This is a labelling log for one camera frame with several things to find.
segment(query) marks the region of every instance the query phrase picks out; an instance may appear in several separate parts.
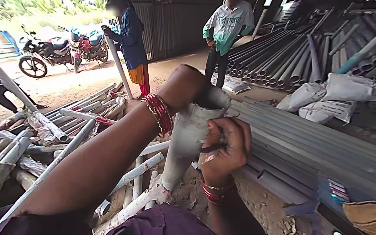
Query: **purple garment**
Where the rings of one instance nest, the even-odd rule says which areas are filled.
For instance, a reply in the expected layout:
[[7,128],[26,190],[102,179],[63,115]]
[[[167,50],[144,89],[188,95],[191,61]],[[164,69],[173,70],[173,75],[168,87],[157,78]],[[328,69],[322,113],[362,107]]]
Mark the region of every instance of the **purple garment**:
[[166,203],[130,217],[107,235],[125,227],[131,235],[216,235],[190,212]]

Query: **metal wall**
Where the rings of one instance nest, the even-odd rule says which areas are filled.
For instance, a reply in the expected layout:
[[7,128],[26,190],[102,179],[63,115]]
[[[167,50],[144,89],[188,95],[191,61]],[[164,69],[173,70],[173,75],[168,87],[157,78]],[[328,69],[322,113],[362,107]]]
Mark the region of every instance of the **metal wall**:
[[134,3],[145,25],[143,41],[149,61],[191,52],[205,45],[204,24],[219,5]]

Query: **motorcycle wheel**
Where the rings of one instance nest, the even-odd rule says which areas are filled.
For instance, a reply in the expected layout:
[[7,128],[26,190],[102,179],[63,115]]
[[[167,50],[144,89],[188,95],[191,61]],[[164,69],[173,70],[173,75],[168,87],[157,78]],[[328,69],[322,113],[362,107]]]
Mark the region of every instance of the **motorcycle wheel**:
[[100,49],[100,51],[106,53],[106,56],[104,56],[103,58],[101,58],[100,61],[101,61],[102,63],[107,62],[107,60],[108,60],[108,49],[107,49],[107,46],[106,46],[106,45],[101,46],[99,49]]
[[74,70],[76,74],[79,72],[79,65],[81,64],[81,62],[82,62],[81,57],[74,58]]
[[18,62],[18,66],[20,67],[20,70],[29,77],[42,78],[47,75],[46,64],[36,57],[20,58],[20,61]]

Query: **motorcycle tire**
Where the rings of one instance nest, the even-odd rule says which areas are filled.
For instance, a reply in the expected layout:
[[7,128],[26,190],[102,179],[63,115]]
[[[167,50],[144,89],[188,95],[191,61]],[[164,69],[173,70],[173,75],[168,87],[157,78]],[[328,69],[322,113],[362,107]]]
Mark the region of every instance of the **motorcycle tire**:
[[[30,66],[30,68],[29,69],[24,68],[23,62],[26,62]],[[35,66],[36,64],[40,64],[43,67],[43,70],[39,69],[38,67],[35,67],[37,69],[37,70],[35,70],[31,67],[31,65]],[[26,57],[20,58],[20,61],[18,62],[18,67],[20,68],[20,70],[25,75],[27,75],[29,77],[42,78],[42,77],[47,75],[46,64],[43,61],[41,61],[39,58],[36,58],[36,57],[26,56]],[[42,71],[43,74],[37,75],[37,71],[39,71],[39,70]]]
[[100,60],[102,63],[105,63],[108,60],[108,45],[101,46],[100,50],[107,52],[107,55]]
[[80,57],[74,58],[74,70],[76,74],[79,72],[79,65],[81,64],[81,62],[82,59]]

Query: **motorcycle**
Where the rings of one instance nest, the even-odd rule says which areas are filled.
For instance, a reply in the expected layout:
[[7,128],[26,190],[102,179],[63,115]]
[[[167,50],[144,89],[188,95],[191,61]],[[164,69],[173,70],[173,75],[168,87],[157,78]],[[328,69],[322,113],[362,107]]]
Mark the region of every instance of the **motorcycle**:
[[21,28],[29,35],[28,39],[21,37],[19,40],[21,44],[24,44],[23,52],[25,56],[20,58],[18,66],[25,75],[34,78],[46,76],[47,66],[42,60],[51,66],[73,64],[71,45],[67,39],[54,37],[49,40],[40,40],[34,36],[36,35],[35,32],[27,32],[23,25]]
[[81,64],[82,58],[86,61],[107,62],[109,47],[102,31],[92,30],[90,36],[87,36],[75,27],[70,31],[60,26],[59,28],[70,32],[70,44],[72,45],[70,53],[74,61],[75,73],[79,72],[79,64]]

